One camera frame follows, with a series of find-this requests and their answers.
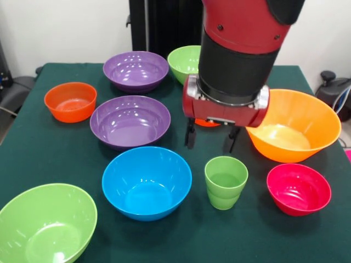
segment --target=white wall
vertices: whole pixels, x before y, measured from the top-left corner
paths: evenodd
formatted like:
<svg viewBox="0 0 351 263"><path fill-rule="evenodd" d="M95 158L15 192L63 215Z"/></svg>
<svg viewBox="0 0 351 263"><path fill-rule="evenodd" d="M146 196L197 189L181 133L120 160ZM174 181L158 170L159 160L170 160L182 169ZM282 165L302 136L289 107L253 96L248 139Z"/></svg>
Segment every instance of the white wall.
<svg viewBox="0 0 351 263"><path fill-rule="evenodd" d="M350 77L350 10L350 0L305 0L276 64L299 65L312 88L324 69ZM128 14L128 0L0 0L0 38L14 76L49 61L104 62L131 50Z"/></svg>
<svg viewBox="0 0 351 263"><path fill-rule="evenodd" d="M276 60L299 65L312 89L325 69L351 77L351 1L305 0Z"/></svg>
<svg viewBox="0 0 351 263"><path fill-rule="evenodd" d="M0 0L0 39L14 76L46 62L104 62L132 49L128 0Z"/></svg>

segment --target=light green bowl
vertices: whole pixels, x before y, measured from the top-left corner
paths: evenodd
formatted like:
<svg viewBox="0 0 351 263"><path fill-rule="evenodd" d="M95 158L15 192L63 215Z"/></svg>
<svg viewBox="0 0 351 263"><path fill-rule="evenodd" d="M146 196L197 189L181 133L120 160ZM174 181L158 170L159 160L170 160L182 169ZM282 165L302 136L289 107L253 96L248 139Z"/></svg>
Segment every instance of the light green bowl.
<svg viewBox="0 0 351 263"><path fill-rule="evenodd" d="M32 188L0 211L1 263L72 263L98 219L93 199L67 184Z"/></svg>
<svg viewBox="0 0 351 263"><path fill-rule="evenodd" d="M189 74L199 72L200 45L187 45L172 51L167 58L176 79L184 85Z"/></svg>

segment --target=table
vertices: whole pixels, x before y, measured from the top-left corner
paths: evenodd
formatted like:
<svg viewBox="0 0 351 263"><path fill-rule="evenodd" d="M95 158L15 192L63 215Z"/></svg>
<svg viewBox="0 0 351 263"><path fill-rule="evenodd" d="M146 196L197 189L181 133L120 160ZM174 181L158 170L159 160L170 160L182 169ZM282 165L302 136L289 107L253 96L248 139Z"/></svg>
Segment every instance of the table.
<svg viewBox="0 0 351 263"><path fill-rule="evenodd" d="M209 159L223 154L229 127L198 128L195 148L184 147L182 87L169 75L147 95L169 108L172 124L158 145L185 158L193 172L193 185L170 216L137 222L120 214L101 189L104 169L118 152L99 142L90 131L89 121L60 123L44 105L50 88L70 81L93 85L98 104L123 95L104 77L102 64L46 64L0 146L0 207L41 184L64 182L85 189L96 202L98 224L77 262L351 261L350 164L338 142L303 162L328 179L330 204L319 213L294 218L278 210L266 188L267 173L277 163L261 156L242 130L232 156L247 165L248 182L233 209L216 210L206 195L203 169ZM268 84L312 93L297 66L274 67Z"/></svg>

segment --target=orange bowl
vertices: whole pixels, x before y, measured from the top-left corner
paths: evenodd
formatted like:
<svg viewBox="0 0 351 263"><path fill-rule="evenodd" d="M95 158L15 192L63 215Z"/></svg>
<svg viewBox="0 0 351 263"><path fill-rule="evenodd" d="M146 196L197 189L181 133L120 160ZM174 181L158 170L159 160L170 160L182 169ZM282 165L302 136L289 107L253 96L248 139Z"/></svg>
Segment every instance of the orange bowl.
<svg viewBox="0 0 351 263"><path fill-rule="evenodd" d="M199 126L209 127L209 128L220 126L220 124L218 123L208 122L208 121L205 121L204 119L195 119L195 123Z"/></svg>
<svg viewBox="0 0 351 263"><path fill-rule="evenodd" d="M61 122L75 123L89 118L95 109L97 91L81 82L58 85L47 92L45 105Z"/></svg>
<svg viewBox="0 0 351 263"><path fill-rule="evenodd" d="M272 89L263 122L246 130L262 155L281 163L297 163L333 144L341 123L333 109L314 96Z"/></svg>

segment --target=bowl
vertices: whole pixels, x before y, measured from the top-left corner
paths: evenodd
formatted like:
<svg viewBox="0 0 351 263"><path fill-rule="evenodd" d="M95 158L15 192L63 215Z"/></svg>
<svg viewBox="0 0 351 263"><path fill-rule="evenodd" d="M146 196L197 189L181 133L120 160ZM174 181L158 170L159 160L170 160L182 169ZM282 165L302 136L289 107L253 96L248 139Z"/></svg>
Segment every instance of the bowl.
<svg viewBox="0 0 351 263"><path fill-rule="evenodd" d="M103 175L107 200L125 216L154 221L169 215L191 188L191 170L171 150L145 146L117 156Z"/></svg>
<svg viewBox="0 0 351 263"><path fill-rule="evenodd" d="M275 204L292 216L317 212L331 199L327 180L301 164L287 163L273 168L267 176L267 187Z"/></svg>
<svg viewBox="0 0 351 263"><path fill-rule="evenodd" d="M345 154L346 154L347 158L349 159L349 161L351 162L351 150L346 150Z"/></svg>
<svg viewBox="0 0 351 263"><path fill-rule="evenodd" d="M195 124L208 128L220 126L219 123L208 122L204 119L195 119Z"/></svg>
<svg viewBox="0 0 351 263"><path fill-rule="evenodd" d="M97 91L82 82L68 82L47 92L44 103L61 122L81 122L91 116L97 101Z"/></svg>
<svg viewBox="0 0 351 263"><path fill-rule="evenodd" d="M132 51L111 57L103 67L105 76L126 93L146 93L168 74L167 61L152 52Z"/></svg>
<svg viewBox="0 0 351 263"><path fill-rule="evenodd" d="M164 104L139 95L109 100L90 118L93 134L121 151L156 142L170 125L171 114Z"/></svg>
<svg viewBox="0 0 351 263"><path fill-rule="evenodd" d="M200 45L187 45L172 51L167 58L175 78L184 85L189 74L198 74Z"/></svg>
<svg viewBox="0 0 351 263"><path fill-rule="evenodd" d="M97 218L93 199L76 186L29 189L0 211L0 261L72 263L89 244Z"/></svg>
<svg viewBox="0 0 351 263"><path fill-rule="evenodd" d="M258 128L246 128L255 148L281 163L297 163L333 144L341 123L321 100L303 92L271 89L267 114Z"/></svg>

